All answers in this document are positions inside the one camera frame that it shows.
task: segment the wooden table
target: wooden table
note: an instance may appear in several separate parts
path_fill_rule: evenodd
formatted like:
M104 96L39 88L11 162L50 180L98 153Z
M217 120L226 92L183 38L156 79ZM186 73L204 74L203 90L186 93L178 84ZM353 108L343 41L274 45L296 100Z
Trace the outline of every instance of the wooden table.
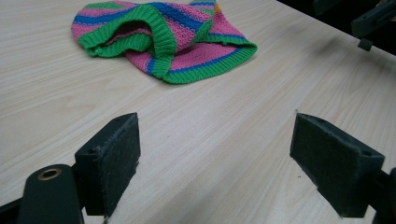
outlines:
M226 17L258 52L222 76L172 86L80 48L70 25L89 2L0 2L0 204L20 198L33 171L73 164L106 123L137 112L142 156L110 223L372 222L372 208L340 218L290 158L290 141L296 110L321 117L384 154L388 173L395 56L277 1L227 0Z

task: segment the blue stripe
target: blue stripe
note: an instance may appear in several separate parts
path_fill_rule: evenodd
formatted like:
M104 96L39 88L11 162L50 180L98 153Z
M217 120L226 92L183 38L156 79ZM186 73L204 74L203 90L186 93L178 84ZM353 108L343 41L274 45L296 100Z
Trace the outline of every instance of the blue stripe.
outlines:
M156 7L160 12L167 18L176 21L180 24L183 24L194 31L197 31L201 28L202 21L195 20L194 18L185 15L182 11L178 10L177 8L171 7L164 3L149 3L151 6Z
M113 21L113 20L127 14L128 12L130 12L133 9L134 9L134 7L128 8L128 10L117 12L115 14L103 15L103 16L99 16L99 17L88 17L88 16L77 15L75 17L75 23L95 25L95 24L99 24L99 23L109 22L109 21Z
M192 70L192 69L198 69L198 68L202 68L202 67L208 67L208 66L210 66L210 65L212 65L212 64L219 63L220 61L222 61L222 60L224 60L224 59L227 59L227 58L229 58L229 57L235 55L235 54L236 54L237 52L239 52L240 50L241 50L241 49L236 49L236 50L234 50L233 52L231 52L231 53L229 53L229 54L227 54L227 55L221 56L221 57L219 57L219 58L217 58L217 59L213 59L213 60L211 60L211 61L209 61L209 62L206 62L206 63L201 63L201 64L193 65L193 66L190 66L190 67L186 67L186 68L180 68L180 69L171 70L171 71L169 72L169 74L172 75L172 74L177 74L177 73L186 72L186 71Z
M194 2L194 3L190 3L189 4L192 7L196 7L196 6L210 6L213 7L215 5L214 2Z
M151 59L148 62L148 74L149 75L154 74L154 64L155 64L155 58L151 57Z
M208 35L226 36L226 37L233 37L233 38L238 38L238 39L245 39L245 37L242 35L224 35L224 34L210 34L210 33Z

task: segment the light wood grain surface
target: light wood grain surface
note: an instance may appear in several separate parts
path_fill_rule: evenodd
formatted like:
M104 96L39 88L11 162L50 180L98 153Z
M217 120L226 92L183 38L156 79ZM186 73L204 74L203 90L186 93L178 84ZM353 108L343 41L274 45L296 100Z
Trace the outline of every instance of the light wood grain surface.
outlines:
M340 218L290 158L290 141L296 110L318 116L384 154L388 173L395 56L358 49L274 0L224 0L258 52L222 76L171 86L74 42L71 22L92 2L0 1L0 204L20 198L33 171L73 164L107 122L137 112L142 156L110 223L372 222L372 208Z

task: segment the knitted hat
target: knitted hat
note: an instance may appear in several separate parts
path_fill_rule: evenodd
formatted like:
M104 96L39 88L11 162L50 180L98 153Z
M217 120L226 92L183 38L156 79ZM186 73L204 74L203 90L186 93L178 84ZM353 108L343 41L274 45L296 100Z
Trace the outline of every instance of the knitted hat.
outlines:
M91 56L123 53L143 72L174 84L230 71L257 50L227 22L216 0L89 4L75 17L72 33Z

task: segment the striped knit fabric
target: striped knit fabric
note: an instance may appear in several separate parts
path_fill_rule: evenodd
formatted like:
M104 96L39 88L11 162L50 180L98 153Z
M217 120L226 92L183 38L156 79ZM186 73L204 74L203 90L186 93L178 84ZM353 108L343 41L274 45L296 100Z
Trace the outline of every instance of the striped knit fabric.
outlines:
M257 50L227 22L216 0L89 4L75 17L72 33L91 56L124 54L143 72L173 84L223 74Z

